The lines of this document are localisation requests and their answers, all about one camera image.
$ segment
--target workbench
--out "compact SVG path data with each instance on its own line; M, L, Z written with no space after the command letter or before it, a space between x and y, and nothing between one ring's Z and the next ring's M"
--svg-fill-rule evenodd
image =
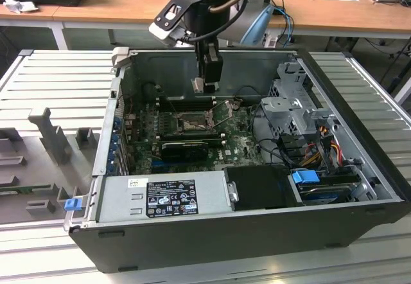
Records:
M50 28L59 49L68 49L65 28L147 30L169 0L82 0L77 7L45 6L20 15L0 8L0 25ZM281 5L281 0L274 0ZM407 39L411 35L410 9L400 4L373 4L372 0L284 0L294 18L296 35ZM271 34L284 28L281 16L269 24Z
M341 53L312 53L321 64L322 70L332 80L335 87L344 95L364 125L371 131L376 141L398 166L401 173L411 181L411 145L408 125L410 117L398 107L392 98L381 89L375 80L353 59ZM32 108L31 103L64 100L61 92L70 87L71 81L81 79L94 82L96 74L107 77L112 73L106 64L110 62L108 51L34 51L31 56L19 56L5 74L0 85L0 99L4 102L1 111L15 108ZM65 64L72 63L70 68ZM37 90L40 85L49 85L56 94L43 97L43 100L24 97L22 90ZM100 87L106 92L96 94L96 90L86 90L78 86L77 100L65 102L64 107L75 108L80 102L101 101L105 107L107 86ZM10 103L10 93L18 101ZM67 121L75 127L92 127L99 132L103 121L100 115L90 114L79 124L73 116ZM9 127L24 132L29 123L16 122L4 116ZM73 129L63 125L64 132ZM260 258L249 258L201 265L187 265L155 270L103 274L80 250L67 232L62 228L62 220L47 222L27 222L13 225L0 225L0 281L16 283L409 283L411 262L411 217L406 216L394 224L375 227L360 237L349 247L282 254Z

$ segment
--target motherboard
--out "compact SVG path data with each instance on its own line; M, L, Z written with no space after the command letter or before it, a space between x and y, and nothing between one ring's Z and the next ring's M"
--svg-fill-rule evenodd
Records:
M263 164L250 132L251 109L231 100L204 107L146 104L133 120L126 116L131 171L136 175L201 172Z

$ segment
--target wire bundle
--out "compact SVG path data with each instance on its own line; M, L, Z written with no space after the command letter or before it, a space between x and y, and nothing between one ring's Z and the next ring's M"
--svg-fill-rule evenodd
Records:
M335 152L337 153L338 165L342 166L342 151L340 146L335 141L331 141L331 147L333 147L335 149Z
M281 45L283 45L283 47L285 47L288 43L291 42L291 37L294 31L294 19L292 18L291 15L287 13L284 0L281 0L283 9L279 8L276 5L274 0L271 0L271 2L274 4L275 10L281 13L285 20L285 27L283 29L283 32L280 34L280 36L278 36L278 39L277 39L278 43L280 43ZM287 38L284 43L281 43L280 40L284 37L286 32L287 32Z

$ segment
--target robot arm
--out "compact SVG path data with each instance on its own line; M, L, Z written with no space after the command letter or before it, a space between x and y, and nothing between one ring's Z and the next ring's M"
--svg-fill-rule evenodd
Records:
M194 89L213 93L223 67L218 38L255 45L262 39L272 11L270 0L171 0L150 32L169 46L178 41L194 45L198 64Z

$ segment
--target blue object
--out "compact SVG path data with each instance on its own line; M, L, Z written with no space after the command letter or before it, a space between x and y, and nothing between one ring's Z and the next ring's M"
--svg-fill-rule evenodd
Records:
M268 23L271 20L274 6L269 4L252 23L240 41L241 44L256 45L263 38Z
M114 161L115 159L116 159L116 154L114 152L109 153L107 160Z
M121 126L121 119L118 117L114 117L114 124L113 124L114 128L120 128Z
M113 135L111 135L111 141L117 143L119 139L120 139L120 135L119 135L119 134L113 134Z
M67 199L64 204L66 211L80 211L82 209L83 199Z
M320 179L315 170L298 170L292 174L292 177L296 184L320 182Z
M287 24L288 24L288 35L287 35L287 40L284 42L284 45L283 45L283 47L285 48L287 42L289 42L289 41L291 40L291 31L292 31L292 29L291 29L290 16L289 16L287 13L285 13L284 11L282 11L282 9L280 9L280 8L275 8L275 9L276 9L278 12L280 12L281 14L283 14L284 17L285 17L285 19L287 20Z

